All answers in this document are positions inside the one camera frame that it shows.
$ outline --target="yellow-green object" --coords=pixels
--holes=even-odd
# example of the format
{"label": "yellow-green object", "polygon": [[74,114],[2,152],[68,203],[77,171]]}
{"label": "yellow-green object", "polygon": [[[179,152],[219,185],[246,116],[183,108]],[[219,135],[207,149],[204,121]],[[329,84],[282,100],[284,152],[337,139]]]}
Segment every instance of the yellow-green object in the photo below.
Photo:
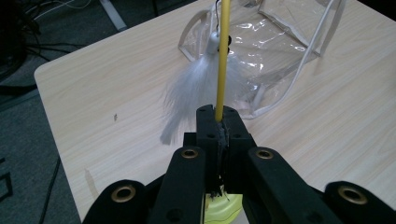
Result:
{"label": "yellow-green object", "polygon": [[210,198],[206,196],[205,224],[231,223],[242,210],[242,194]]}
{"label": "yellow-green object", "polygon": [[221,1],[220,44],[219,44],[219,78],[218,97],[216,101],[215,120],[221,122],[224,105],[225,75],[227,72],[228,33],[230,30],[230,0]]}

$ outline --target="white feather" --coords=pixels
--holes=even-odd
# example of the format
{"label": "white feather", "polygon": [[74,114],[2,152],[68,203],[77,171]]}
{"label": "white feather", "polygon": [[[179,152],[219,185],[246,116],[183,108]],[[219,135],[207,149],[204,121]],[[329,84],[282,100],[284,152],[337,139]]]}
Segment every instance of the white feather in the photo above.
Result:
{"label": "white feather", "polygon": [[[208,43],[206,53],[191,62],[171,84],[165,96],[167,123],[161,135],[163,144],[170,145],[179,133],[195,121],[195,111],[203,105],[215,105],[218,87],[219,54]],[[240,76],[238,61],[228,57],[225,89],[225,105],[231,105],[239,96],[246,94],[247,81]]]}

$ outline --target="plastic packaging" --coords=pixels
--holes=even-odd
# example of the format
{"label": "plastic packaging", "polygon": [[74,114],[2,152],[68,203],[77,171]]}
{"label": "plastic packaging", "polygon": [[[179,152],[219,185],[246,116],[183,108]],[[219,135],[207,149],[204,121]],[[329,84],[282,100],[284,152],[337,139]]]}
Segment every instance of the plastic packaging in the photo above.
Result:
{"label": "plastic packaging", "polygon": [[[305,63],[323,55],[345,0],[232,0],[229,58],[246,81],[231,106],[254,119],[285,98]],[[199,11],[183,31],[179,48],[190,61],[204,53],[218,30],[221,3]]]}

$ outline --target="yellow rod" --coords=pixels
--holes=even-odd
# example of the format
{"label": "yellow rod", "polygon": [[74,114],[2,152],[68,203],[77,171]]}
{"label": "yellow rod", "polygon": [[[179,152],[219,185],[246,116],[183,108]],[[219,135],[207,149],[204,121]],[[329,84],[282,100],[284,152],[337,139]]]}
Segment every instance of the yellow rod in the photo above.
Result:
{"label": "yellow rod", "polygon": [[227,73],[228,35],[230,30],[230,0],[221,1],[220,43],[219,43],[219,77],[215,120],[221,122],[224,105],[225,77]]}

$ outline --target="light wood tabletop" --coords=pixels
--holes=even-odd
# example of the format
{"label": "light wood tabletop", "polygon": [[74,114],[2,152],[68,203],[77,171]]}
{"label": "light wood tabletop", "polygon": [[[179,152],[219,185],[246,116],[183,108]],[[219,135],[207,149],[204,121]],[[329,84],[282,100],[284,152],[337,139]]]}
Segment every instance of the light wood tabletop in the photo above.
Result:
{"label": "light wood tabletop", "polygon": [[[35,71],[81,219],[121,179],[164,174],[182,136],[162,145],[167,81],[188,60],[177,48],[201,0]],[[322,58],[286,99],[245,120],[259,146],[277,150],[311,186],[345,180],[396,208],[396,22],[348,0]]]}

